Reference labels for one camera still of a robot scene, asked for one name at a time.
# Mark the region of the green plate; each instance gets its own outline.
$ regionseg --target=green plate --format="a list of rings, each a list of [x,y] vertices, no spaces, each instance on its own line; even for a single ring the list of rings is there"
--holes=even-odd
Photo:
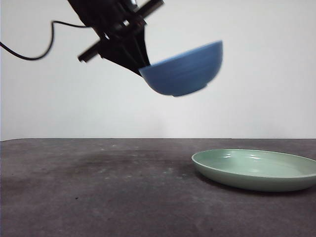
[[[316,184],[316,160],[290,154],[223,149],[196,153],[192,161],[204,176],[242,189],[286,192]]]

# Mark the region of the table surface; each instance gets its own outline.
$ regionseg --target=table surface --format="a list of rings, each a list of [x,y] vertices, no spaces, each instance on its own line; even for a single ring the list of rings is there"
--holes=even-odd
[[[316,186],[264,193],[191,155],[258,149],[316,159],[316,139],[19,139],[1,143],[4,237],[316,237]]]

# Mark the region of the black mechanical arm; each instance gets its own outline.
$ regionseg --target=black mechanical arm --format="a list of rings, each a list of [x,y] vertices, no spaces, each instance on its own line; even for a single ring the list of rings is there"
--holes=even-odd
[[[163,5],[150,0],[141,8],[135,0],[68,0],[80,20],[92,27],[99,41],[78,59],[88,62],[99,54],[140,75],[138,69],[150,65],[145,45],[144,20]]]

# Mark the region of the white wall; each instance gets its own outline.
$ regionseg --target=white wall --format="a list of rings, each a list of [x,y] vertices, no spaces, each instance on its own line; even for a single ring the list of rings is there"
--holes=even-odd
[[[99,57],[80,63],[97,36],[57,25],[42,61],[1,51],[1,139],[316,138],[315,12],[314,0],[165,0],[147,19],[152,62],[224,42],[217,78],[179,98]],[[80,24],[66,0],[2,0],[1,41],[36,56],[52,19]]]

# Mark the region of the black wire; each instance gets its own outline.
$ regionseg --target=black wire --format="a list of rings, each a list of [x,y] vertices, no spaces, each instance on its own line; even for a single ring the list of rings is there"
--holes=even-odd
[[[53,43],[54,43],[54,23],[62,24],[62,25],[66,25],[66,26],[71,26],[71,27],[77,27],[77,28],[89,28],[89,26],[78,26],[78,25],[73,25],[73,24],[69,24],[69,23],[66,23],[66,22],[62,22],[62,21],[52,21],[51,22],[51,40],[50,40],[49,46],[48,46],[48,48],[47,48],[45,53],[43,53],[41,56],[34,57],[34,58],[25,57],[25,56],[23,56],[21,54],[18,54],[16,52],[14,52],[12,49],[10,49],[7,46],[5,46],[2,42],[0,42],[0,46],[2,48],[4,48],[6,51],[8,51],[9,53],[11,53],[14,56],[18,57],[18,58],[21,58],[21,59],[24,59],[24,60],[29,60],[29,61],[39,60],[39,59],[45,57],[49,53],[49,51],[51,50],[51,48],[53,46]]]

